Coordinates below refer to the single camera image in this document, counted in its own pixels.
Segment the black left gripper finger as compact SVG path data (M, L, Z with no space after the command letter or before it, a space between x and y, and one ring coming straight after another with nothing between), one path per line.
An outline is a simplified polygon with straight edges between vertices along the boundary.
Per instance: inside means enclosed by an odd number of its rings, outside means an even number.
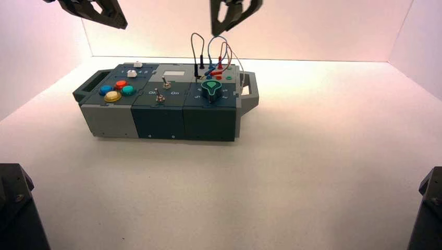
M105 24L113 28L126 28L128 23L117 0L103 1Z
M104 16L103 1L58 1L61 8L71 15L94 21L103 25L106 17Z

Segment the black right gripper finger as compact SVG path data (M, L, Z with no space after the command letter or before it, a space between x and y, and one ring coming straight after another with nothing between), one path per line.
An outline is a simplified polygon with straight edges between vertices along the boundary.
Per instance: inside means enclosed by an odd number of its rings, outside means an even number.
M257 12L263 4L263 1L251 0L250 5L244 10L243 1L222 1L227 6L225 19L220 23L220 32L229 31L249 16Z
M225 17L222 21L218 19L221 5L227 6ZM224 31L229 31L239 22L242 15L242 1L210 1L211 10L211 34L212 36L218 36Z

